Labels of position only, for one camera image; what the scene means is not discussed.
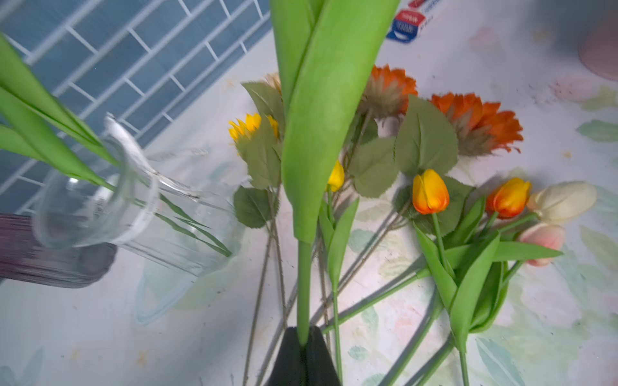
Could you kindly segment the clear glass vase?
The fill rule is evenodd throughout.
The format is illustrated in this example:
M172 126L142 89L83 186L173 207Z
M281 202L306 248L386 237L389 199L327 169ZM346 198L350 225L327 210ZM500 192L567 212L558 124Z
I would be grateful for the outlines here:
M114 162L87 156L90 183L48 175L33 231L53 249L109 243L196 277L223 269L239 253L244 227L233 195L245 172L227 147L148 155L112 116L104 147Z

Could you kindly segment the yellow sunflower left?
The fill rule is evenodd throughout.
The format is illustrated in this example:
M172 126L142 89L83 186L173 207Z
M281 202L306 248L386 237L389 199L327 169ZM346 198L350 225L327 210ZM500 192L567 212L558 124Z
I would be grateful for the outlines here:
M281 181L279 177L281 144L278 122L263 114L248 114L245 118L230 123L230 137L238 155L246 163L249 183L241 185L233 196L235 215L242 225L251 229L263 229L267 243L259 273L257 295L249 330L242 383L249 384L249 372L262 309L262 298L267 284L267 269L270 262L278 272L278 291L283 318L287 319L286 287L283 280L283 259L278 234L277 215L280 202Z

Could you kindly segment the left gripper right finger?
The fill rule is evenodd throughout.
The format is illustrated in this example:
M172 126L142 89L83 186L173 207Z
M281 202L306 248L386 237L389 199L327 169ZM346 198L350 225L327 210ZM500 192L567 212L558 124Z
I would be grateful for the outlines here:
M312 326L305 346L307 385L341 386L332 357L329 354L322 331Z

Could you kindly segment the orange gerbera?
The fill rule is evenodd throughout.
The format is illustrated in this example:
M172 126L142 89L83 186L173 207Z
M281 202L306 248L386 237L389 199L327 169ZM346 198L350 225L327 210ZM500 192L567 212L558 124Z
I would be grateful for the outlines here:
M343 147L346 179L360 196L378 198L396 180L395 137L380 136L378 122L387 118L401 120L409 96L417 94L416 81L405 70L388 65L371 70Z
M394 165L406 163L404 174L423 172L436 167L446 174L457 160L494 156L498 151L520 152L518 144L524 141L523 128L515 112L502 109L497 101L483 101L475 93L434 94L423 102L439 111L448 121L448 132L434 135L433 127L418 123L418 143L414 151L399 149L400 140L391 146Z

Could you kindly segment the red orange tulip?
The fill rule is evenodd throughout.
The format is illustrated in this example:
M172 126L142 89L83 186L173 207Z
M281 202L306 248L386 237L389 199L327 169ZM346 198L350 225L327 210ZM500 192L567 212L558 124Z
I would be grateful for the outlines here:
M531 189L531 183L520 178L503 183L487 198L477 201L460 219L455 229L447 236L443 236L447 260L454 269L452 277L443 268L438 267L435 235L429 237L421 228L415 229L426 265L410 281L431 278L437 292L430 306L429 318L421 329L420 335L425 337L434 321L442 313L447 313L450 337L445 352L457 351L459 353L455 346L456 334L453 333L458 328L458 321L451 320L451 312L459 311L460 307L457 302L464 297L464 289L460 289L458 285L457 271L462 259L461 254L467 249L466 244L477 241L498 228L506 227L510 230L531 222L536 217L534 213L528 216L522 215L531 197Z

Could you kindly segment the purple glass vase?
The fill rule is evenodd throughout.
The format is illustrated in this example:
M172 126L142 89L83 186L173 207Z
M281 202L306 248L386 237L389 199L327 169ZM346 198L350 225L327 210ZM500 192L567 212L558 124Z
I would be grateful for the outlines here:
M109 243L83 248L43 247L32 231L32 219L1 215L1 279L44 286L79 289L109 272L117 246Z

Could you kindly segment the beige daisy flower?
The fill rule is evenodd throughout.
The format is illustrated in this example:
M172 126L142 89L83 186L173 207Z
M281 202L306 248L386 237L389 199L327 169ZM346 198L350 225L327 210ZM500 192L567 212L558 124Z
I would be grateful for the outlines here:
M283 96L278 73L266 75L264 80L247 81L241 86L249 94L260 114L273 117L277 122L285 122Z

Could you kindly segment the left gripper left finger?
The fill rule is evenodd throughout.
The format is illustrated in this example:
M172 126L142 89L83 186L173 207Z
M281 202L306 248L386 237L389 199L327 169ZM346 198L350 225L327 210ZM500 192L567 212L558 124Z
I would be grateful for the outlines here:
M268 386L301 386L304 382L304 362L296 327L288 327L283 334L275 365L267 381Z

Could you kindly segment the light pink tulip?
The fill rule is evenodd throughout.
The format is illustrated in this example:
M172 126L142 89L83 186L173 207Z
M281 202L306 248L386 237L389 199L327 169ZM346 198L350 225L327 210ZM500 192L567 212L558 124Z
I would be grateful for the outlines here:
M498 228L479 240L466 244L461 254L458 285L464 289L451 312L458 321L455 346L460 353L463 383L470 384L466 350L470 335L489 329L502 309L511 280L528 263L547 265L562 255L565 230L559 225L535 224L519 232Z

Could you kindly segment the pink pen holder cup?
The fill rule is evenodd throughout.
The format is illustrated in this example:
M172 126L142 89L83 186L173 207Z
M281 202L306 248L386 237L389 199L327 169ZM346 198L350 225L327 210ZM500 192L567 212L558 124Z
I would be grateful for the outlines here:
M611 11L585 35L579 59L595 75L617 81L617 48L617 11Z

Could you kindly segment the orange gerbera lower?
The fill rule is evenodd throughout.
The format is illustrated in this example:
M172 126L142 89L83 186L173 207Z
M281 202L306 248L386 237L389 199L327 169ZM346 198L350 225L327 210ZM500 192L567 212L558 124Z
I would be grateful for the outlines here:
M400 140L391 146L394 165L406 163L404 174L423 172L436 167L446 174L457 160L494 156L498 151L520 152L518 144L524 141L523 128L515 112L502 109L497 101L483 101L475 93L434 94L423 102L439 111L448 121L448 132L434 135L433 127L418 123L418 143L414 151L399 149Z

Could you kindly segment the orange gerbera upper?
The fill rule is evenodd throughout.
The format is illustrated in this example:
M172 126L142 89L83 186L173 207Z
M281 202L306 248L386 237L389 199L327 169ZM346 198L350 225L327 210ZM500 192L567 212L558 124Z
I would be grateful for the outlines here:
M378 122L387 118L401 120L409 96L417 94L416 81L405 70L388 65L371 70L343 147L346 179L360 196L378 198L396 180L395 137L380 136Z

